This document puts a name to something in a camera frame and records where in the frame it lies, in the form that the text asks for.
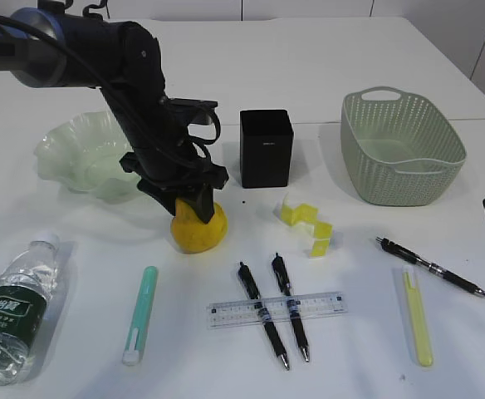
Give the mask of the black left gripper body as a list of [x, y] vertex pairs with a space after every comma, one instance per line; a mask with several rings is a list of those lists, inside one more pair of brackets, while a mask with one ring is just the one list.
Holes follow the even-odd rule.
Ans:
[[155, 198], [198, 198], [222, 189], [228, 182], [227, 169], [213, 162], [208, 147], [219, 138], [190, 135], [186, 126], [174, 131], [142, 131], [122, 126], [131, 151], [120, 160], [122, 169], [140, 177], [140, 189]]

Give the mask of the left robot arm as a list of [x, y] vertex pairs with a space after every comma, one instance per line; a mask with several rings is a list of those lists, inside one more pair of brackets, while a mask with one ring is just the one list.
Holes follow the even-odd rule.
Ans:
[[166, 95], [159, 41], [139, 23], [107, 22], [95, 4], [79, 16], [68, 7], [40, 1], [0, 15], [0, 71], [33, 88], [99, 89], [130, 144], [123, 171], [138, 175], [139, 190], [169, 213], [183, 201], [209, 222], [228, 172], [189, 126], [219, 128], [217, 102]]

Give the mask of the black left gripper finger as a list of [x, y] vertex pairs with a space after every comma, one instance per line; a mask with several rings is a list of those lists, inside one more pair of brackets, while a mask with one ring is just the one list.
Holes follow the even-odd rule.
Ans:
[[214, 215], [213, 188], [210, 185], [193, 187], [183, 194], [183, 201], [188, 204], [198, 219], [208, 224]]
[[176, 213], [176, 199], [177, 193], [173, 191], [162, 190], [150, 183], [146, 179], [141, 179], [137, 184], [137, 189], [144, 194], [156, 200], [163, 208], [165, 208], [171, 215]]

